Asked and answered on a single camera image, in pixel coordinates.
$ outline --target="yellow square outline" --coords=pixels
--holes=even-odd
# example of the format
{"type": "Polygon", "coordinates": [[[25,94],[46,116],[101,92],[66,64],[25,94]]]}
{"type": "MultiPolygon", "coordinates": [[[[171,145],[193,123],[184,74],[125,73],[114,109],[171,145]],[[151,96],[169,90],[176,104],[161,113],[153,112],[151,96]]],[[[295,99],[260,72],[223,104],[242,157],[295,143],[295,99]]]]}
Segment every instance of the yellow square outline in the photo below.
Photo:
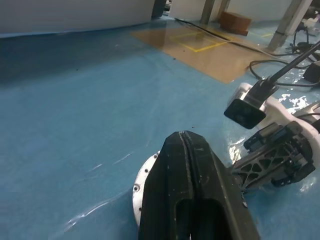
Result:
{"type": "Polygon", "coordinates": [[[210,41],[212,43],[215,43],[215,44],[196,49],[196,48],[193,48],[193,47],[191,47],[191,46],[189,46],[187,44],[184,44],[183,42],[177,40],[177,39],[185,37],[185,36],[192,36],[192,35],[198,35],[198,34],[204,34],[205,35],[204,32],[190,32],[190,33],[185,33],[185,34],[181,34],[181,35],[170,36],[169,39],[171,41],[177,43],[177,44],[180,44],[180,45],[184,46],[185,48],[187,48],[187,49],[189,49],[189,50],[191,50],[191,51],[193,51],[195,53],[198,53],[198,52],[201,52],[201,51],[204,51],[204,50],[207,50],[207,49],[215,48],[215,47],[218,47],[218,46],[223,45],[223,44],[227,44],[227,42],[217,43],[217,42],[212,41],[211,39],[209,39],[207,37],[204,37],[203,39],[206,39],[206,40],[208,40],[208,41],[210,41]]]}

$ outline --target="brown box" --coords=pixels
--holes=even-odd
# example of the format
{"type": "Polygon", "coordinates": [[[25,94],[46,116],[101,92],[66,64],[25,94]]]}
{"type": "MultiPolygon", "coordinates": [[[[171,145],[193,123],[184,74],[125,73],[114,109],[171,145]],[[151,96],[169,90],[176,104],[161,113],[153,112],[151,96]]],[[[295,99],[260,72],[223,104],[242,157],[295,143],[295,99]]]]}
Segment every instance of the brown box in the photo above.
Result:
{"type": "Polygon", "coordinates": [[[222,12],[219,19],[220,28],[234,34],[247,36],[251,19],[232,12],[222,12]]]}

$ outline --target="white wall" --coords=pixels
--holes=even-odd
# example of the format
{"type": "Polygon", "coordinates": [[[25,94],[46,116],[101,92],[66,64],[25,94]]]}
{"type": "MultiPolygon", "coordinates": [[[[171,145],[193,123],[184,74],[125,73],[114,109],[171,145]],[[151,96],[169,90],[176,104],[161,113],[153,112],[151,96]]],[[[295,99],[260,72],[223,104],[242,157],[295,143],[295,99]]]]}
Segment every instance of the white wall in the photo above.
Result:
{"type": "MultiPolygon", "coordinates": [[[[200,20],[206,0],[172,0],[170,16],[200,20]]],[[[228,12],[244,15],[254,21],[280,20],[292,0],[230,0],[228,12]]],[[[218,14],[221,0],[215,0],[210,19],[218,14]]]]}
{"type": "Polygon", "coordinates": [[[0,34],[82,31],[150,21],[154,0],[0,0],[0,34]]]}

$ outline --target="blue floor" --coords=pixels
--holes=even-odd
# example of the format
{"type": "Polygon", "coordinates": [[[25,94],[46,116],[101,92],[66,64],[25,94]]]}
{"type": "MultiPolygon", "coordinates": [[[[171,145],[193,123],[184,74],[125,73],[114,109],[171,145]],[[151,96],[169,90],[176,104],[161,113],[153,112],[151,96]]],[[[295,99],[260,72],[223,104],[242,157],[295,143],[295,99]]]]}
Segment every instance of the blue floor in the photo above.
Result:
{"type": "MultiPolygon", "coordinates": [[[[223,84],[130,35],[166,26],[180,25],[0,39],[0,239],[135,240],[132,186],[168,135],[203,135],[227,166],[246,154],[241,144],[254,131],[223,112],[237,86],[255,78],[223,84]]],[[[248,38],[269,42],[261,29],[248,38]]],[[[282,81],[302,74],[292,73],[282,81]]],[[[274,96],[294,112],[320,90],[274,96]]],[[[247,196],[263,240],[319,239],[319,176],[247,196]]]]}

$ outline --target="brown mat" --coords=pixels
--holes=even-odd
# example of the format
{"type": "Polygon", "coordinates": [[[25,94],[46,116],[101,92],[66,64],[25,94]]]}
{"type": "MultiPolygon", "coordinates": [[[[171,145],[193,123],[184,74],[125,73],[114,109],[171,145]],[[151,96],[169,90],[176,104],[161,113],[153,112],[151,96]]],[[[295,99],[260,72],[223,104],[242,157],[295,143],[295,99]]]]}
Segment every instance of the brown mat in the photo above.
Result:
{"type": "MultiPolygon", "coordinates": [[[[213,29],[210,31],[232,41],[248,43],[224,32],[213,29]]],[[[151,29],[131,34],[225,84],[241,77],[251,61],[268,59],[262,53],[226,43],[189,27],[151,29]]]]}

